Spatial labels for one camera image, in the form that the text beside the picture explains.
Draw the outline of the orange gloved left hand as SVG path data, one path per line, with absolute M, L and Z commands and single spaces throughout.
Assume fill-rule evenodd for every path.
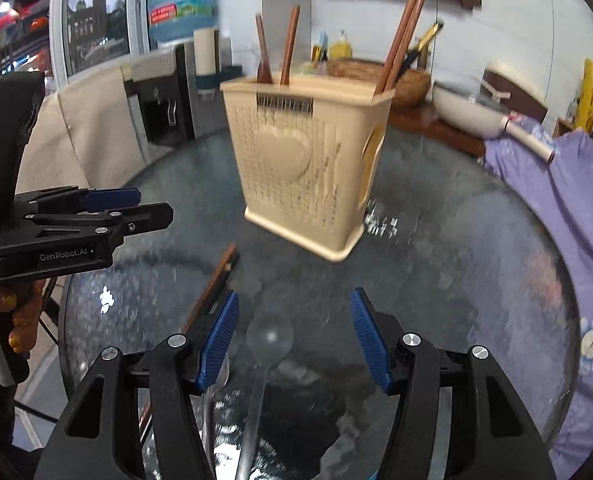
M 0 285 L 0 312 L 11 314 L 12 329 L 8 344 L 16 354 L 30 352 L 35 347 L 44 287 L 45 281 L 10 287 Z

